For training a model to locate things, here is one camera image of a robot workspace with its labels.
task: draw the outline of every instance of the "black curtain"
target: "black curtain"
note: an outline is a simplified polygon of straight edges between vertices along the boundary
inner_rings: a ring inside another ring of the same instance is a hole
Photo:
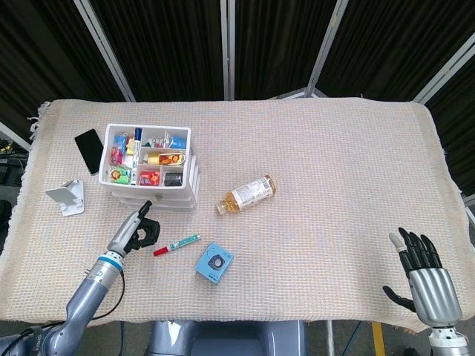
[[[471,0],[349,2],[317,88],[408,101],[475,31]]]
[[[475,194],[475,57],[427,103],[453,180]]]
[[[44,101],[124,100],[72,1],[1,1],[0,19],[0,115],[19,136]]]
[[[336,0],[237,0],[235,98],[306,87]]]
[[[219,0],[91,4],[137,101],[223,100]]]

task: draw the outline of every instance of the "black smartphone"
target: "black smartphone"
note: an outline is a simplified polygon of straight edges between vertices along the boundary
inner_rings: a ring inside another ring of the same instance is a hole
[[[81,133],[79,136],[74,137],[74,141],[76,141],[79,152],[81,152],[82,158],[91,174],[99,172],[104,146],[99,136],[97,136],[96,130],[92,129]]]

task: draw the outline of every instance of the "gray floor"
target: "gray floor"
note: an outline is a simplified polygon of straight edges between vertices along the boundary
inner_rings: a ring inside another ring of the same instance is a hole
[[[0,200],[9,200],[13,205],[16,203],[18,188],[0,186]],[[475,243],[475,230],[471,227],[472,243]],[[337,355],[341,355],[347,345],[356,325],[355,320],[336,320],[333,322],[335,332],[335,349]],[[27,328],[29,324],[0,322],[0,337],[17,334]],[[457,324],[457,330],[472,338],[475,335],[475,318]],[[143,355],[150,336],[150,323],[125,323],[125,354],[130,356]],[[429,355],[428,344],[429,331],[420,334],[410,334],[403,329],[383,325],[384,344],[386,355],[403,355],[406,348],[412,347],[421,355]],[[309,324],[308,342],[310,355],[326,354],[326,328],[324,322]],[[471,354],[475,355],[475,343],[469,345]],[[120,348],[120,324],[113,322],[104,326],[88,328],[79,356],[90,355],[118,355]],[[374,355],[373,336],[371,324],[363,322],[355,333],[346,355]]]

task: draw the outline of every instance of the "blue square object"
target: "blue square object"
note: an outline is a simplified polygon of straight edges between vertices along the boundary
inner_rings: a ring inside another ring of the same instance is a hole
[[[235,257],[217,243],[210,243],[194,269],[218,284],[233,258]]]

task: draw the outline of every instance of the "beige woven tablecloth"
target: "beige woven tablecloth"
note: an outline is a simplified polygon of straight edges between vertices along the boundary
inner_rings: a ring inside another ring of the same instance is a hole
[[[155,247],[200,233],[162,257],[153,247],[125,258],[126,291],[102,322],[195,320],[376,320],[422,330],[381,287],[410,296],[387,235],[425,233],[439,249],[464,312],[475,313],[475,258],[468,221],[428,110],[365,99],[264,102],[53,102],[42,116],[18,206],[0,258],[0,318],[45,322],[65,306],[106,249],[126,207],[92,177],[74,137],[108,123],[188,126],[202,165],[194,215],[150,213]],[[214,204],[270,174],[278,192],[238,215]],[[85,182],[85,212],[63,217],[45,190]],[[194,271],[216,241],[235,255],[218,286]],[[101,305],[119,297],[114,284]]]

